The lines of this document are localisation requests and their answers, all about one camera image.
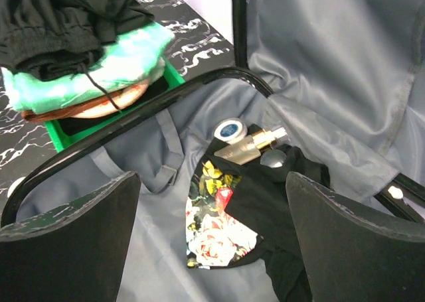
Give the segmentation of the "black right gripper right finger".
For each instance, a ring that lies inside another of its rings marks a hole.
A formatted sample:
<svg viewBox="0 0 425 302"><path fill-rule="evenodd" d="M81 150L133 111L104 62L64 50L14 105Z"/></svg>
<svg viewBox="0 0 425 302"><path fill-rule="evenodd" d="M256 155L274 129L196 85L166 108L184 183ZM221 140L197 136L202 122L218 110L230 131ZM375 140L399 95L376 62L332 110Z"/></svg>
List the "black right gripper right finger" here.
<svg viewBox="0 0 425 302"><path fill-rule="evenodd" d="M424 225L295 172L286 192L314 301L423 301Z"/></svg>

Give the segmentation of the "black floral print garment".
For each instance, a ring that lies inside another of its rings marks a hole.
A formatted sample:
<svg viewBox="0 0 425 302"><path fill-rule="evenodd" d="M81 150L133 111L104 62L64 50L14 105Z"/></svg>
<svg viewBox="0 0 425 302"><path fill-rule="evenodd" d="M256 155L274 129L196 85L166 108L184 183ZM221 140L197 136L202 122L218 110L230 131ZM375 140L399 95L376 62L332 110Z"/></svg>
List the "black floral print garment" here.
<svg viewBox="0 0 425 302"><path fill-rule="evenodd" d="M311 301L286 194L286 179L297 172L328 187L328 168L297 147L279 148L284 161L269 167L258 160L237 165L215 153L213 139L191 179L186 203L187 267L226 269L262 260L280 301Z"/></svg>

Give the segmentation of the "brown garment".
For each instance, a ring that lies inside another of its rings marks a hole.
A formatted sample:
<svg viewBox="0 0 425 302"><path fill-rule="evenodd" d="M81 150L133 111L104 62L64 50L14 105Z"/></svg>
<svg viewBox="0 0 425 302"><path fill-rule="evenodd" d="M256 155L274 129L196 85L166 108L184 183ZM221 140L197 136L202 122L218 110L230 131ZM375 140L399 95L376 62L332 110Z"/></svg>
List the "brown garment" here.
<svg viewBox="0 0 425 302"><path fill-rule="evenodd" d="M81 104L76 104L73 106L68 106L66 108L62 108L59 110L53 110L46 113L40 113L36 114L32 110L27 110L21 112L21 117L29 122L40 122L40 121L52 121L56 119L64 119L71 116L74 116L80 112L83 112L85 110L88 110L90 108L99 106L103 103L110 103L109 99L107 99L105 96L89 100L87 102L83 102Z"/></svg>

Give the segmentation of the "black drawstring garment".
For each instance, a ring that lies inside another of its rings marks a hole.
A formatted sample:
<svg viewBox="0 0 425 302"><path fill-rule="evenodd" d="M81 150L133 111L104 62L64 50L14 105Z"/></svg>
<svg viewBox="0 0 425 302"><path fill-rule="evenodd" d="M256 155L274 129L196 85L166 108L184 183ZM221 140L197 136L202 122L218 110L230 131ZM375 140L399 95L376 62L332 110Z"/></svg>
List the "black drawstring garment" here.
<svg viewBox="0 0 425 302"><path fill-rule="evenodd" d="M40 81L88 72L154 16L136 0L1 0L1 67Z"/></svg>

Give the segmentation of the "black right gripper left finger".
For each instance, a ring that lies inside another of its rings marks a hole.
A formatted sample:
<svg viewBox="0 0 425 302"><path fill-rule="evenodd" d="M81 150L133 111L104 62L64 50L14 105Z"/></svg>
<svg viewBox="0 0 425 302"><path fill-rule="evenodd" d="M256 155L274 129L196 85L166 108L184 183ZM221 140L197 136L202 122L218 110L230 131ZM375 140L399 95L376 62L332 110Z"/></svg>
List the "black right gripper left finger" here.
<svg viewBox="0 0 425 302"><path fill-rule="evenodd" d="M139 197L128 172L1 228L2 301L115 301Z"/></svg>

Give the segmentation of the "space astronaut hard-shell suitcase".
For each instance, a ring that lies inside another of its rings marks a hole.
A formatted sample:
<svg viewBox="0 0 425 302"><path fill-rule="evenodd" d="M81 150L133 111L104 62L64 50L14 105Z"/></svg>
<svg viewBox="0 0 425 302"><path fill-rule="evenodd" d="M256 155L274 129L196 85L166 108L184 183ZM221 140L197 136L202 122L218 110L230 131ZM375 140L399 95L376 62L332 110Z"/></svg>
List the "space astronaut hard-shell suitcase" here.
<svg viewBox="0 0 425 302"><path fill-rule="evenodd" d="M187 267L186 203L225 119L325 165L337 194L424 225L424 0L232 0L235 66L73 143L11 194L1 228L128 172L141 181L115 301L280 301L265 264Z"/></svg>

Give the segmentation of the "teal green garment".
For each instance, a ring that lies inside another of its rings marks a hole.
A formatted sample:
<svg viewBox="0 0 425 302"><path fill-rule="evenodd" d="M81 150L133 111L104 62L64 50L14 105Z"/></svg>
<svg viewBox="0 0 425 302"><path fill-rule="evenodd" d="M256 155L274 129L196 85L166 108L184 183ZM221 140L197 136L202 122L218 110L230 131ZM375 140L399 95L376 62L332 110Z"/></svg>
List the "teal green garment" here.
<svg viewBox="0 0 425 302"><path fill-rule="evenodd" d="M152 82L165 68L163 52L175 35L159 23L122 34L104 47L104 55L89 68L77 68L56 80L43 82L2 68L9 105L18 112L41 114L67 108L115 92L145 79Z"/></svg>

